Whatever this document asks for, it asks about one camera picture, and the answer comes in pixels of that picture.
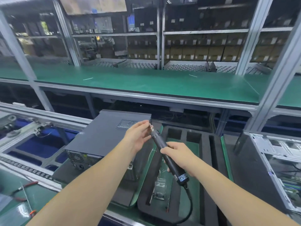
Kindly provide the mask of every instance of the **hand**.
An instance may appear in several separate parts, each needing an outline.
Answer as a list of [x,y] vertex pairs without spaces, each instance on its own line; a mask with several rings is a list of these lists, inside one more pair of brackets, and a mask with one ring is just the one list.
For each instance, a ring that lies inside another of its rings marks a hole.
[[150,133],[149,121],[140,121],[126,131],[123,140],[130,145],[132,152],[136,154],[141,150],[143,144],[151,138]]
[[184,143],[167,142],[167,145],[169,147],[162,148],[160,152],[171,157],[175,163],[186,170],[188,174],[194,176],[189,166],[191,166],[198,157],[194,155]]

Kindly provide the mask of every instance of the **left hand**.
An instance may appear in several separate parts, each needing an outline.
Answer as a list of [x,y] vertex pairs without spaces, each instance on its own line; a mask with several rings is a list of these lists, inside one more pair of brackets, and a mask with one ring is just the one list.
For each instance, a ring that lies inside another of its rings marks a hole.
[[151,138],[149,124],[148,120],[140,121],[126,131],[123,140],[130,145],[131,151],[134,154],[140,151],[143,144]]

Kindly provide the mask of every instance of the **forearm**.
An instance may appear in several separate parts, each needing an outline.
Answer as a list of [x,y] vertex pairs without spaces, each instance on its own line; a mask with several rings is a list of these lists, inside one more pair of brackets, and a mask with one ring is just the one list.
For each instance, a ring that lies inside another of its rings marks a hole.
[[127,146],[122,140],[58,193],[28,226],[97,225],[134,156]]
[[189,170],[233,226],[298,225],[271,205],[231,182],[204,161],[195,158],[190,163]]

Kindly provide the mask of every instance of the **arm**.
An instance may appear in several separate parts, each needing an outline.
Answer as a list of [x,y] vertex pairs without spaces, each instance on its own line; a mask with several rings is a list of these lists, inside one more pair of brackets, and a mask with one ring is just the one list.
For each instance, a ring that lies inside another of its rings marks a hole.
[[97,225],[131,160],[151,138],[148,127],[148,121],[141,121],[129,128],[109,154],[68,184],[27,226]]
[[170,156],[180,167],[204,186],[216,205],[233,226],[297,226],[295,221],[255,197],[195,156],[183,143],[168,142],[161,153]]

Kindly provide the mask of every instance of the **screwdriver label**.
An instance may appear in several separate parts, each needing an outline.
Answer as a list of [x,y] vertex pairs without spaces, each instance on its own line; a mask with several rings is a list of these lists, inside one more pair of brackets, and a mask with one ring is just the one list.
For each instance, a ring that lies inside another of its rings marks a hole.
[[182,182],[187,178],[187,174],[183,174],[181,176],[179,176],[179,180]]

